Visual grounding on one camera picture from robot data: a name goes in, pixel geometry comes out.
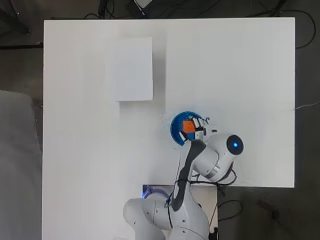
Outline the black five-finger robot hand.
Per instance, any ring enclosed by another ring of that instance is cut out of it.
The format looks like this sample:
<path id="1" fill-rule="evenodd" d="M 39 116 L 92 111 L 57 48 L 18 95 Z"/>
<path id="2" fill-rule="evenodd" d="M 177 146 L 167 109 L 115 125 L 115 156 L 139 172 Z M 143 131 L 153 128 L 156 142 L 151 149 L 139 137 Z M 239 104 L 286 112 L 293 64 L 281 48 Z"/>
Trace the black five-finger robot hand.
<path id="1" fill-rule="evenodd" d="M 202 140 L 207 141 L 217 130 L 209 124 L 209 119 L 189 116 L 182 121 L 182 129 L 179 131 L 181 139 L 186 141 Z"/>

